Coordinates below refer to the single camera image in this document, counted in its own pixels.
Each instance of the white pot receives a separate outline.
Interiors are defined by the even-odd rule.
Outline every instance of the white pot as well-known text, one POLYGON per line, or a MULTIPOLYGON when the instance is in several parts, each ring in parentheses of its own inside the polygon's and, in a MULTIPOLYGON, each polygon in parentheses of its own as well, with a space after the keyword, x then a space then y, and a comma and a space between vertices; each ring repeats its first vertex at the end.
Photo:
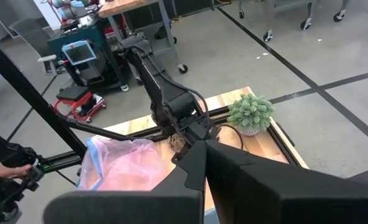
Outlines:
POLYGON ((256 128, 245 128, 245 127, 235 127, 241 134, 245 136, 254 136, 260 132, 260 129, 256 128))

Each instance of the potted plant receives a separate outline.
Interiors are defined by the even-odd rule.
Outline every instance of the potted plant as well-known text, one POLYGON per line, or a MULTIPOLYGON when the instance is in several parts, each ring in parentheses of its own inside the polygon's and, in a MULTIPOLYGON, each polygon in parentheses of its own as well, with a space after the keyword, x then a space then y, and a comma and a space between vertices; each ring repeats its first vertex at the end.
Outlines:
POLYGON ((274 111, 270 101, 263 96, 241 95, 241 100, 228 106, 228 119, 240 133, 253 136, 270 126, 270 116, 274 111))

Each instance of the pink plastic bag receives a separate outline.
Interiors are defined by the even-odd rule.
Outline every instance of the pink plastic bag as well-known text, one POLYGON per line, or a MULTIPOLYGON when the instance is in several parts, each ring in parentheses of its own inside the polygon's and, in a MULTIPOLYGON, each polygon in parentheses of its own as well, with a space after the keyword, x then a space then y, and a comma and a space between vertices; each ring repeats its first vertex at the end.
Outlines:
POLYGON ((152 190, 165 178, 165 164, 152 141, 95 136, 86 143, 81 190, 152 190))

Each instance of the wooden tabletop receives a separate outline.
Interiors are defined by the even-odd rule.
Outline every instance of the wooden tabletop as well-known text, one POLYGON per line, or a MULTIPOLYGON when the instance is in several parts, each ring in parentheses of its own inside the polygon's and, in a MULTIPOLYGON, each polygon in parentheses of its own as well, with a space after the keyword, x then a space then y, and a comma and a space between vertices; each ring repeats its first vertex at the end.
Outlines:
MULTIPOLYGON (((234 103, 234 101, 236 100, 240 100, 241 94, 249 94, 249 93, 253 93, 252 90, 249 87, 245 87, 218 96, 207 98, 206 103, 208 104, 209 110, 214 110, 223 106, 230 105, 234 103)), ((286 138, 282 130, 278 127, 278 125, 272 118, 271 118, 271 125, 275 130, 277 130, 277 133, 280 135, 280 137, 287 145, 289 150, 291 150, 291 153, 295 156, 300 165, 307 169, 308 167, 303 161, 303 159, 297 153, 296 149, 290 144, 289 140, 286 138)), ((120 134, 130 134, 147 128, 152 128, 155 126, 156 124, 152 121, 151 116, 148 115, 142 118, 137 118, 131 121, 126 121, 121 124, 110 126, 106 129, 120 134)), ((272 139, 272 137, 268 132, 259 133, 252 137, 242 136, 242 138, 244 140, 244 150, 247 150, 250 153, 258 156, 273 159, 275 161, 285 163, 288 162, 283 153, 281 152, 280 148, 277 146, 277 144, 275 143, 275 141, 272 139)), ((241 147, 241 142, 235 131, 227 127, 223 127, 221 129, 219 133, 219 141, 223 144, 227 144, 233 147, 237 148, 241 147)), ((175 164, 173 164, 170 161, 174 155, 174 152, 170 149, 167 140, 157 142, 156 147, 159 155, 166 164, 167 168, 166 175, 168 175, 175 168, 175 164)), ((205 211, 213 207, 214 207, 213 199, 211 197, 211 192, 208 183, 206 181, 205 211)))
POLYGON ((105 2, 105 4, 98 11, 100 17, 113 16, 130 9, 134 9, 141 5, 145 5, 153 0, 114 0, 112 2, 105 2))

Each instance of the gray concrete floor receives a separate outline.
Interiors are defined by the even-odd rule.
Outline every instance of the gray concrete floor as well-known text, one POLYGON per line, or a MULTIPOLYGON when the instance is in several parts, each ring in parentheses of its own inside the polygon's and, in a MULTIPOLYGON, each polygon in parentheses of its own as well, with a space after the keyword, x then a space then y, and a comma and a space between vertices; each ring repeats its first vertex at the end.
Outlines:
MULTIPOLYGON (((368 72, 368 1, 353 1, 345 20, 334 23, 341 1, 322 1, 312 27, 303 32, 305 7, 280 13, 269 42, 280 55, 317 85, 368 72)), ((265 32, 259 2, 245 2, 245 18, 240 20, 237 4, 222 7, 258 37, 265 32)), ((181 84, 209 97, 250 86, 257 95, 277 98, 310 87, 283 63, 250 38, 219 11, 205 11, 173 24, 173 34, 181 60, 190 68, 179 74, 172 57, 160 57, 171 76, 181 84)), ((1 44, 23 69, 30 82, 42 92, 50 77, 45 77, 36 54, 23 41, 1 44)), ((68 80, 58 76, 45 92, 50 103, 68 80)), ((150 113, 150 100, 144 88, 131 80, 130 91, 106 95, 108 109, 94 118, 92 125, 106 127, 150 113)), ((368 79, 331 88, 327 92, 368 125, 368 79)), ((368 137, 317 93, 274 104, 277 120, 296 144, 296 149, 313 170, 350 177, 368 170, 368 137)), ((29 110, 29 105, 0 80, 0 134, 7 138, 29 110)), ((85 140, 91 134, 75 131, 85 140)), ((12 138, 32 146, 43 156, 69 151, 69 147, 47 123, 32 112, 12 138)), ((77 167, 62 170, 77 180, 77 167)), ((27 192, 20 202, 24 214, 19 223, 40 223, 46 204, 57 195, 74 190, 57 174, 48 174, 36 192, 27 192)))

